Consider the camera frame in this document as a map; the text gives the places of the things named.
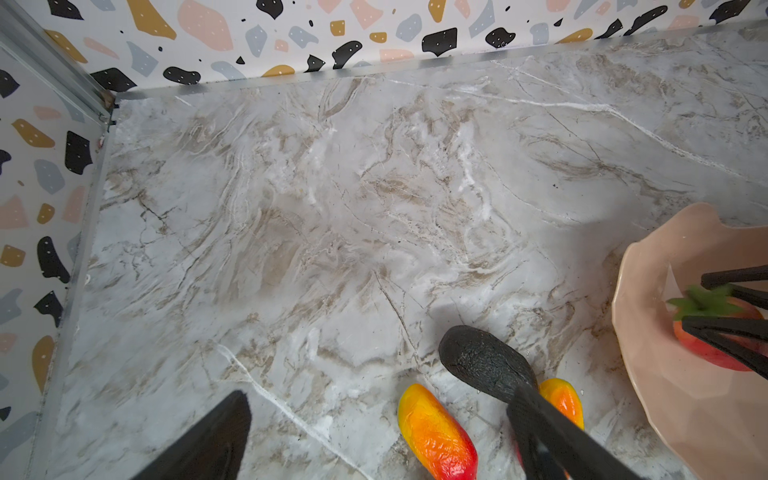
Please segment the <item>red fake strawberry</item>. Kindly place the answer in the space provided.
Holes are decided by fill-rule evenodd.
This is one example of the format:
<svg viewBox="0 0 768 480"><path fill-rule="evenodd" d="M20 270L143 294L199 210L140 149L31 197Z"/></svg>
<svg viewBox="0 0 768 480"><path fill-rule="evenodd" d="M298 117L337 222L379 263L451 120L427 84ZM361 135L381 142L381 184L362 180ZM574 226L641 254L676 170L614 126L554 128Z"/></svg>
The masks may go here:
<svg viewBox="0 0 768 480"><path fill-rule="evenodd" d="M684 349L723 369L767 375L767 319L731 286L692 285L666 304Z"/></svg>

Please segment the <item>red-orange fake mango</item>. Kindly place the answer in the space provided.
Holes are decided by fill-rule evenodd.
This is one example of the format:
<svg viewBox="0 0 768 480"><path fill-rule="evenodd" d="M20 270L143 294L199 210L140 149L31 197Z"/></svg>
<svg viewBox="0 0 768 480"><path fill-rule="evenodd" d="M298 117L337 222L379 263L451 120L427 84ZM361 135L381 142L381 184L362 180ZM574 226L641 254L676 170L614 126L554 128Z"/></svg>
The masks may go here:
<svg viewBox="0 0 768 480"><path fill-rule="evenodd" d="M573 428L584 429L583 407L574 387L562 379L518 388L507 406L516 455L528 479L569 479L567 468L580 462Z"/></svg>
<svg viewBox="0 0 768 480"><path fill-rule="evenodd" d="M467 432L424 386L413 384L398 404L404 440L434 479L476 479L478 454Z"/></svg>

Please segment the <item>dark fake avocado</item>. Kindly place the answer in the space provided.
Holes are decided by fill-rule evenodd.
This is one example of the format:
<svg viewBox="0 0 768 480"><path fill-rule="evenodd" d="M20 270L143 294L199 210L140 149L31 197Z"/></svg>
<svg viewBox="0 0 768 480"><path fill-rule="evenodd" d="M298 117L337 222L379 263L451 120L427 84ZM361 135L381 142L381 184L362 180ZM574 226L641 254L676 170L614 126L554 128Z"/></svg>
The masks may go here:
<svg viewBox="0 0 768 480"><path fill-rule="evenodd" d="M484 330L457 325L443 335L438 347L442 365L457 379L504 403L518 388L538 389L528 361L515 349Z"/></svg>

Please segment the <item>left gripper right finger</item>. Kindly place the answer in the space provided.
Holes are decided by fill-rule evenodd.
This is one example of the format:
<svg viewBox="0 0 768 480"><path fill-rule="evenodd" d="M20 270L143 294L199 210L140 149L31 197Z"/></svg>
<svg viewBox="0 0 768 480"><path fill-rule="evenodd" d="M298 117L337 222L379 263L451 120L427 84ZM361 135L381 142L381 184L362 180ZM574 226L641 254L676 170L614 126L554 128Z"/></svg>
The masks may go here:
<svg viewBox="0 0 768 480"><path fill-rule="evenodd" d="M515 390L507 416L528 479L638 477L529 386Z"/></svg>

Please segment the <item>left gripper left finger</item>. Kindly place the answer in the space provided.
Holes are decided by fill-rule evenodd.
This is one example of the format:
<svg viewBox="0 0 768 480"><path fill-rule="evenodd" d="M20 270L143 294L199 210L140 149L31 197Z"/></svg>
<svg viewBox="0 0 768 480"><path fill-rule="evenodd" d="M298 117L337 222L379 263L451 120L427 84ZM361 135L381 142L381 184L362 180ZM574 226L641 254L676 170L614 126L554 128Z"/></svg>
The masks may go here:
<svg viewBox="0 0 768 480"><path fill-rule="evenodd" d="M246 394L233 391L134 479L235 479L251 421Z"/></svg>

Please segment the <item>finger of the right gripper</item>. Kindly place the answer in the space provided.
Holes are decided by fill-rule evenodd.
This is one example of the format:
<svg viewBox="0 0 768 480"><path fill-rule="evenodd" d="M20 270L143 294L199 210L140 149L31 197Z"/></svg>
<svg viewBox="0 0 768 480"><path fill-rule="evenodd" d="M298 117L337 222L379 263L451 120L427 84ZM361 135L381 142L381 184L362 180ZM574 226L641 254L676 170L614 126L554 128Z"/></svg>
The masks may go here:
<svg viewBox="0 0 768 480"><path fill-rule="evenodd" d="M767 357L735 341L738 337L766 343L766 320L686 316L681 325L685 332L740 362L762 378L767 378Z"/></svg>
<svg viewBox="0 0 768 480"><path fill-rule="evenodd" d="M705 273L701 276L701 285L706 289L727 286L731 295L761 309L767 309L767 292L743 286L743 283L766 282L767 266L741 268Z"/></svg>

